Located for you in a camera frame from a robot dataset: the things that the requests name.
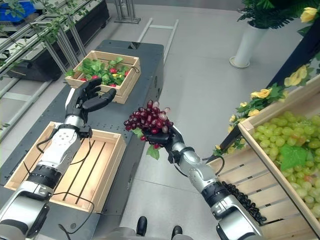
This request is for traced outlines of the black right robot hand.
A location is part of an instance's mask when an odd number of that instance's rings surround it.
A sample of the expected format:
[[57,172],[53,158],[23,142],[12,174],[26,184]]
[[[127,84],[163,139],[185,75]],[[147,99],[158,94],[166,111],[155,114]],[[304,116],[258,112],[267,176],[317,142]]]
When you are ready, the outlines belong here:
[[158,132],[153,134],[150,130],[143,131],[147,141],[152,144],[162,145],[168,152],[174,150],[174,145],[177,143],[184,144],[183,136],[180,131],[174,126],[168,127],[168,132]]

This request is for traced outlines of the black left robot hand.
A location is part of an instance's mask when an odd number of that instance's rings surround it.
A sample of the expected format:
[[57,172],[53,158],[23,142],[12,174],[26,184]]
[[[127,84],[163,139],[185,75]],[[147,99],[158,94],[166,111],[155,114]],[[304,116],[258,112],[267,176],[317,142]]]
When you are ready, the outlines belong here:
[[69,101],[66,102],[65,117],[79,117],[84,123],[87,123],[88,113],[104,108],[112,102],[117,91],[111,88],[109,91],[99,95],[101,83],[102,79],[98,77],[86,81],[80,87],[75,88]]

